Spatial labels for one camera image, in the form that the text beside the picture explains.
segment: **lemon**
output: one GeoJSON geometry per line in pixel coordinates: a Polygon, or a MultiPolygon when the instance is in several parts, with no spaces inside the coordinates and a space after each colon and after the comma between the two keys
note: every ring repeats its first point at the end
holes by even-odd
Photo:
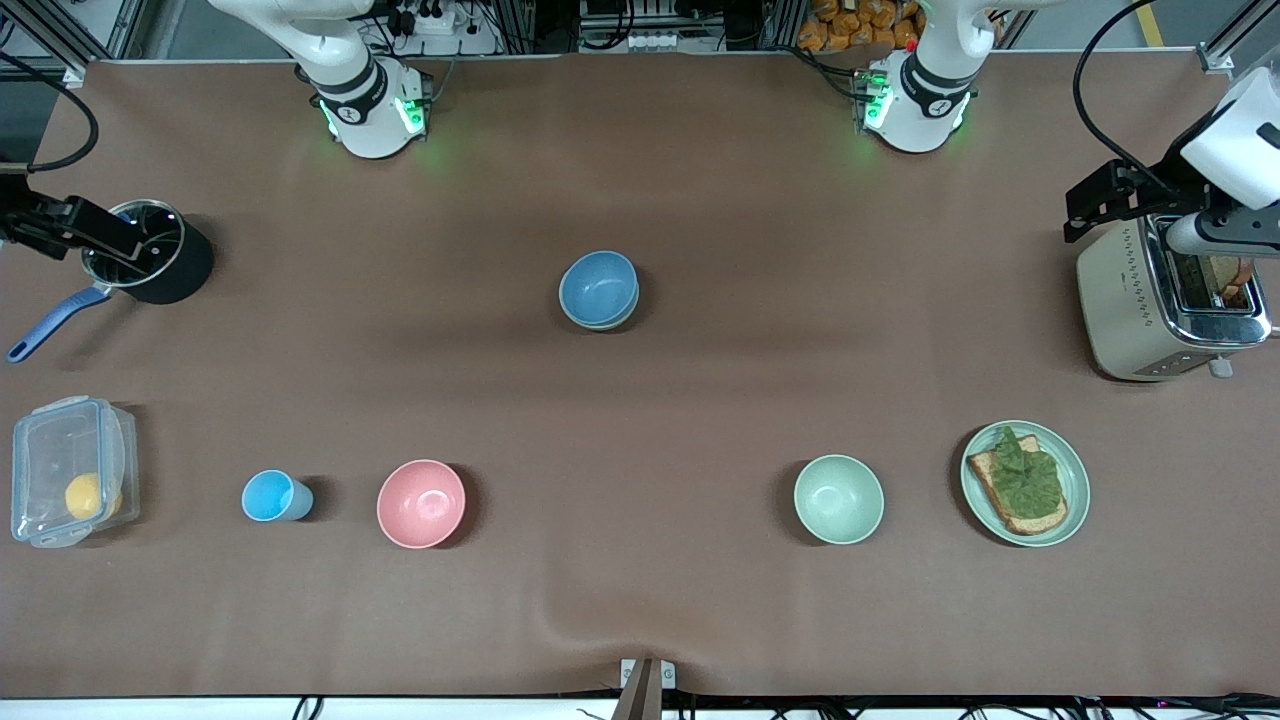
{"type": "MultiPolygon", "coordinates": [[[[77,520],[87,520],[93,515],[97,515],[99,510],[102,509],[102,491],[97,484],[97,473],[84,473],[82,475],[76,475],[76,478],[67,486],[67,510],[70,511],[72,518],[77,520]]],[[[111,500],[111,506],[106,518],[115,515],[115,511],[120,509],[120,496],[116,495],[111,500]]]]}

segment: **blue handle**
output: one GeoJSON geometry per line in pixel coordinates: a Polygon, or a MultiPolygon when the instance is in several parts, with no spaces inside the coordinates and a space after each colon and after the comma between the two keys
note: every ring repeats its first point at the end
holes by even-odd
{"type": "Polygon", "coordinates": [[[100,302],[106,302],[111,296],[99,288],[99,287],[86,287],[84,290],[77,292],[76,295],[63,300],[56,307],[49,311],[47,315],[36,327],[31,328],[31,332],[26,334],[22,340],[9,348],[9,355],[5,356],[10,363],[22,363],[31,354],[36,351],[37,347],[49,340],[49,336],[54,334],[54,331],[63,327],[63,323],[72,319],[72,315],[79,313],[86,307],[92,307],[100,302]]]}

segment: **pink bowl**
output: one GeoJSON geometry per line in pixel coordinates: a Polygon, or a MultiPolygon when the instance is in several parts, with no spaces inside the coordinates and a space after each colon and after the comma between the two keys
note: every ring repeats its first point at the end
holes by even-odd
{"type": "Polygon", "coordinates": [[[466,505],[462,480],[452,468],[435,460],[413,460],[383,483],[378,524],[393,543],[421,550],[453,534],[466,505]]]}

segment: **green led light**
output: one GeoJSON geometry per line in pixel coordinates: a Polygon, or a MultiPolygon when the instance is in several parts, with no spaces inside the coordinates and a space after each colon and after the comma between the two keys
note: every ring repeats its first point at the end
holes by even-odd
{"type": "Polygon", "coordinates": [[[325,119],[325,122],[329,123],[329,135],[332,135],[334,137],[338,137],[338,128],[334,126],[333,115],[329,114],[329,108],[325,108],[324,102],[321,102],[320,104],[320,110],[324,111],[324,119],[325,119]]]}
{"type": "Polygon", "coordinates": [[[422,120],[422,108],[417,102],[406,102],[397,97],[396,110],[399,111],[401,120],[404,122],[404,129],[408,131],[410,135],[422,132],[422,128],[425,127],[422,120]]]}
{"type": "Polygon", "coordinates": [[[964,100],[960,101],[960,106],[956,108],[956,122],[951,124],[951,129],[956,129],[964,123],[964,109],[969,106],[969,99],[973,97],[972,92],[964,94],[964,100]]]}
{"type": "Polygon", "coordinates": [[[870,104],[867,105],[867,127],[879,128],[884,124],[884,115],[888,114],[888,106],[892,104],[892,92],[886,92],[876,100],[872,100],[870,104]]]}

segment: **sandwich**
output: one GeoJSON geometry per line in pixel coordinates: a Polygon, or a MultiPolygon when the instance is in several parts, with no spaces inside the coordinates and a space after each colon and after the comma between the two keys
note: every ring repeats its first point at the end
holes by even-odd
{"type": "Polygon", "coordinates": [[[969,466],[1009,532],[1038,536],[1066,520],[1057,461],[1041,450],[1036,436],[1019,438],[1006,425],[996,447],[970,455],[969,466]]]}

